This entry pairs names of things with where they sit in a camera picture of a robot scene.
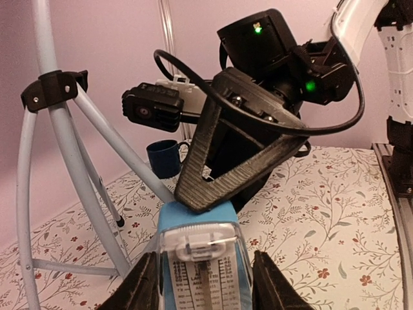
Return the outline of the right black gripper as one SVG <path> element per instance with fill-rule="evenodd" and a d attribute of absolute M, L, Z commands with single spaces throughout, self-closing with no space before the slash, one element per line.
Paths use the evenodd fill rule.
<path fill-rule="evenodd" d="M 302 100 L 291 81 L 257 85 L 235 68 L 215 75 L 211 86 L 245 113 L 207 97 L 174 198 L 195 212 L 226 201 L 240 212 L 278 165 L 293 156 L 306 156 L 301 148 L 310 146 L 306 137 L 281 134 L 252 117 L 303 129 L 298 116 Z"/>

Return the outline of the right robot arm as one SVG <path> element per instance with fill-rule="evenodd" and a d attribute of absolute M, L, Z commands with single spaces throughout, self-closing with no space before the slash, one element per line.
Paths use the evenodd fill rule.
<path fill-rule="evenodd" d="M 219 32 L 221 72 L 205 82 L 183 63 L 176 67 L 205 94 L 175 199 L 196 212 L 254 193 L 270 171 L 311 136 L 354 126 L 308 128 L 295 104 L 341 101 L 361 82 L 357 66 L 370 31 L 386 51 L 392 85 L 387 136 L 393 153 L 383 157 L 396 203 L 412 197 L 412 2 L 340 1 L 322 41 L 298 45 L 277 10 L 236 21 Z"/>

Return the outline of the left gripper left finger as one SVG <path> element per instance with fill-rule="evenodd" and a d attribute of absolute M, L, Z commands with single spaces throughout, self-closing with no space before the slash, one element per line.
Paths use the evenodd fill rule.
<path fill-rule="evenodd" d="M 135 264 L 101 310 L 159 309 L 157 253 L 147 252 Z"/>

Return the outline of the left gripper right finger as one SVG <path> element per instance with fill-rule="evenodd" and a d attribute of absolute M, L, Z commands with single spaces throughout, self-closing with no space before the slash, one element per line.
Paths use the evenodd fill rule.
<path fill-rule="evenodd" d="M 312 307 L 294 290 L 268 253 L 254 252 L 252 271 L 253 309 L 312 310 Z"/>

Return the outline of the blue metronome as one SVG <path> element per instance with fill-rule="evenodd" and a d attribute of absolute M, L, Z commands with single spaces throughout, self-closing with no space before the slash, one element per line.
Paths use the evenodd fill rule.
<path fill-rule="evenodd" d="M 195 213 L 162 206 L 158 225 L 160 309 L 252 309 L 253 276 L 230 202 Z"/>

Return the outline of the light blue music stand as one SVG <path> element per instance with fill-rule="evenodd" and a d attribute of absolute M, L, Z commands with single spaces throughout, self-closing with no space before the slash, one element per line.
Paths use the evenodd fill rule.
<path fill-rule="evenodd" d="M 112 216 L 121 220 L 116 208 L 108 199 L 105 186 L 97 174 L 85 146 L 78 134 L 66 102 L 73 100 L 97 131 L 104 137 L 119 157 L 141 178 L 146 186 L 162 201 L 174 197 L 161 180 L 145 165 L 116 129 L 102 115 L 78 81 L 81 75 L 58 69 L 48 1 L 32 1 L 37 64 L 40 76 L 22 94 L 25 113 L 21 129 L 16 181 L 16 220 L 19 259 L 29 309 L 40 309 L 34 271 L 51 271 L 124 278 L 131 269 L 97 199 L 100 194 Z M 94 231 L 109 255 L 113 268 L 89 267 L 67 263 L 49 262 L 32 256 L 30 237 L 30 169 L 32 142 L 38 111 L 47 109 L 59 150 L 70 179 Z"/>

